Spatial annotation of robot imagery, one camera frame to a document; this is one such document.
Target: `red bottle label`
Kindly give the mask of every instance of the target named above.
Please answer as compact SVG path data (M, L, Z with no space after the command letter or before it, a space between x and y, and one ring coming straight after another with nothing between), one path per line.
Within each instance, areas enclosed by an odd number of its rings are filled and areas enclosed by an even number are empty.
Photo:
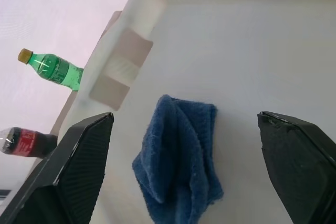
M13 150L13 154L17 156L27 157L33 149L36 132L22 129L18 143Z

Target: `gold bottle cap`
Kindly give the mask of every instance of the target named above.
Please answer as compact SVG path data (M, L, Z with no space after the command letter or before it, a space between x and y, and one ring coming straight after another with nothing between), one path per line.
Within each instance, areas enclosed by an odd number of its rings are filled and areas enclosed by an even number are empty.
M28 64L31 56L32 56L33 52L24 48L21 50L21 52L19 53L19 56L17 57L17 59L21 62L23 62L24 64Z

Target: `green bottle label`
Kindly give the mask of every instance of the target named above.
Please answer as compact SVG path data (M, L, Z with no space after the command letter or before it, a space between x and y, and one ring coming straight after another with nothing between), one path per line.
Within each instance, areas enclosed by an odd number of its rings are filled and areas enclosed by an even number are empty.
M64 81L65 76L67 75L69 70L69 62L66 60L58 58L58 62L56 63L55 70L50 77L50 81L61 84Z
M48 81L61 84L66 77L70 63L55 55L47 54L39 63L37 73Z

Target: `blue towel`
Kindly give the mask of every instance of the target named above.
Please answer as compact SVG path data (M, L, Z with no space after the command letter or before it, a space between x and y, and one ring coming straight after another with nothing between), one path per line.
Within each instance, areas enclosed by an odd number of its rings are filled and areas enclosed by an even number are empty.
M216 107L164 95L133 161L156 224L194 224L223 190L212 160Z

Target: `white plastic bin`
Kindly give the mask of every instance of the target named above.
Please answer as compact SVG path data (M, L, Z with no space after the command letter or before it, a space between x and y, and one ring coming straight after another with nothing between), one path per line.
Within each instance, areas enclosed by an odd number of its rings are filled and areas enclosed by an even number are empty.
M90 93L125 30L154 43L114 112L106 178L91 222L152 223L131 163L157 100L167 93L218 107L214 161L225 195L200 223L292 223L267 174L257 113L295 116L336 139L335 3L129 0L93 52L60 132L62 138L81 119L112 111ZM105 92L98 95L114 95Z

